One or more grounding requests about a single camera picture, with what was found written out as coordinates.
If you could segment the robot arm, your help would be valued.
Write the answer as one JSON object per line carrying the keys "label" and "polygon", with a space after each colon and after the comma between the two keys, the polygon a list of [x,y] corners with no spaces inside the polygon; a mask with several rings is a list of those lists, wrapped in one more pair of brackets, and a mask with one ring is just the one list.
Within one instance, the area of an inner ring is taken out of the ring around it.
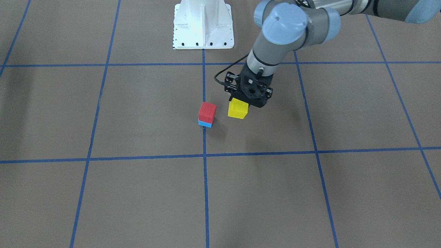
{"label": "robot arm", "polygon": [[223,82],[229,101],[263,107],[273,94],[271,81],[289,52],[334,39],[344,15],[367,14],[422,24],[440,12],[439,0],[263,0],[255,8],[260,27],[238,75],[227,72]]}

